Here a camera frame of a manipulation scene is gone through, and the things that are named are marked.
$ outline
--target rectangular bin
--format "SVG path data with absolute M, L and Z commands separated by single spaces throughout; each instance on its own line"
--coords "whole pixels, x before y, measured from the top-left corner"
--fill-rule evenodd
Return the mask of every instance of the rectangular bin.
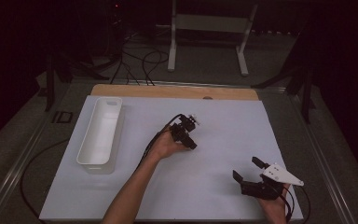
M 108 175 L 115 170 L 124 113 L 118 97 L 99 98 L 92 111 L 77 163 L 89 174 Z

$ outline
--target floor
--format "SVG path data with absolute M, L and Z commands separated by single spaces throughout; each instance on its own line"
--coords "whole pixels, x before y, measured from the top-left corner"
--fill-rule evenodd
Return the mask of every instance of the floor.
M 78 70 L 73 70 L 74 79 L 71 84 L 61 83 L 56 78 L 57 97 L 50 110 L 52 112 L 44 112 L 46 98 L 36 95 L 0 132 L 0 223 L 40 222 L 24 203 L 21 189 L 25 191 L 26 198 L 37 215 L 47 196 L 48 183 L 51 183 L 56 172 L 56 168 L 51 167 L 58 167 L 75 125 L 73 122 L 51 124 L 54 112 L 79 111 L 82 97 L 90 92 L 94 84 L 151 85 L 153 82 L 156 85 L 249 88 L 278 74 L 296 41 L 288 35 L 251 35 L 245 49 L 250 75 L 243 77 L 238 67 L 234 41 L 216 43 L 215 40 L 205 40 L 194 43 L 182 37 L 179 39 L 175 71 L 168 72 L 167 63 L 164 62 L 166 54 L 160 53 L 168 52 L 169 49 L 169 41 L 164 32 L 161 31 L 161 37 L 152 42 L 144 42 L 142 36 L 134 35 L 124 48 L 123 64 L 114 80 L 95 80 Z M 145 59 L 144 56 L 152 51 L 154 53 Z M 95 58 L 96 63 L 103 60 L 104 58 Z M 101 75 L 112 77 L 117 68 L 118 64 L 115 64 L 101 71 Z M 46 85 L 44 74 L 38 80 L 41 87 Z M 268 113 L 268 116 L 271 125 L 276 127 L 274 132 L 283 158 L 288 160 L 287 165 L 293 167 L 295 172 L 317 180 L 309 183 L 313 200 L 309 223 L 358 223 L 358 166 L 351 151 L 317 87 L 312 89 L 314 107 L 310 110 L 311 124 L 298 121 L 300 116 L 293 109 L 299 104 L 298 98 L 283 93 L 288 80 L 275 83 L 258 91 L 258 94 L 265 102 L 267 111 L 269 108 L 280 108 L 279 111 Z M 292 125 L 293 120 L 297 120 L 296 125 Z M 52 135 L 56 136 L 55 140 L 60 137 L 62 142 L 49 139 Z M 298 155 L 293 153 L 294 148 L 303 146 L 311 146 L 313 150 L 304 149 L 304 153 Z M 44 155 L 36 158 L 28 167 L 26 161 L 39 152 Z M 301 166 L 298 166 L 298 161 L 293 157 L 300 158 Z M 329 165 L 326 165 L 326 158 L 333 159 L 329 161 Z M 24 169 L 27 172 L 22 179 Z M 305 198 L 299 200 L 300 205 L 305 208 Z

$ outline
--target hand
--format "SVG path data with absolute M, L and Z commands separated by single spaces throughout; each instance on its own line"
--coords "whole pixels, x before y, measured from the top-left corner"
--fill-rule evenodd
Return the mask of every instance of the hand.
M 283 186 L 289 189 L 290 184 L 283 184 Z M 282 196 L 286 198 L 287 190 L 283 189 Z M 278 197 L 276 200 L 263 200 L 257 198 L 260 206 L 263 208 L 264 214 L 267 217 L 269 223 L 281 224 L 286 223 L 286 215 L 285 215 L 285 206 L 286 204 L 282 200 L 281 197 Z
M 150 157 L 156 158 L 158 161 L 170 157 L 173 153 L 188 149 L 183 144 L 173 141 L 169 128 L 161 133 L 156 142 L 150 149 Z

